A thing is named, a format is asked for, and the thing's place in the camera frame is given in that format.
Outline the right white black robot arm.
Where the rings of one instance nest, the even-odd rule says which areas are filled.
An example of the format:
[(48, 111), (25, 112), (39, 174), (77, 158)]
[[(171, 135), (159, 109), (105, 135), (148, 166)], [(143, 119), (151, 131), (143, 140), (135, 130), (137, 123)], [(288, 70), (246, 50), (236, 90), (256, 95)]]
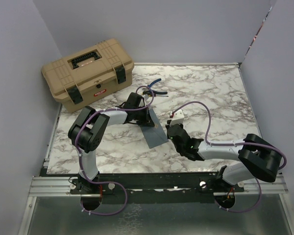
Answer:
[(191, 138), (183, 124), (166, 125), (167, 137), (176, 151), (191, 161), (211, 159), (233, 160), (238, 163), (223, 166), (215, 179), (216, 188), (227, 191), (238, 182), (255, 178), (267, 183), (276, 180), (283, 154), (256, 134), (247, 134), (237, 141), (216, 141)]

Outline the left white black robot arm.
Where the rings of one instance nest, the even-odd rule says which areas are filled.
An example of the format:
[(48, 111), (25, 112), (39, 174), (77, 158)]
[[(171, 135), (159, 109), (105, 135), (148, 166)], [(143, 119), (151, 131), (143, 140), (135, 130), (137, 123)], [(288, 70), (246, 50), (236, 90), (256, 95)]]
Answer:
[(145, 104), (143, 96), (131, 93), (127, 101), (114, 108), (97, 111), (86, 106), (82, 109), (68, 131), (68, 138), (76, 148), (79, 163), (78, 177), (70, 182), (74, 187), (70, 190), (71, 194), (92, 194), (103, 189), (104, 185), (111, 184), (125, 190), (120, 183), (98, 180), (96, 149), (108, 126), (136, 124), (140, 127), (154, 127), (149, 107), (150, 103)]

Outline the grey paper envelope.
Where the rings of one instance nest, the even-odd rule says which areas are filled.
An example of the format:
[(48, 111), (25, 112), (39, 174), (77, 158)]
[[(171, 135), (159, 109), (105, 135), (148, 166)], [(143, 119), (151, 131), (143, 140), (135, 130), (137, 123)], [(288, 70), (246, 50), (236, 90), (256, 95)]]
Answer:
[(154, 110), (150, 109), (149, 114), (155, 126), (141, 126), (140, 129), (149, 148), (152, 149), (167, 143), (169, 140)]

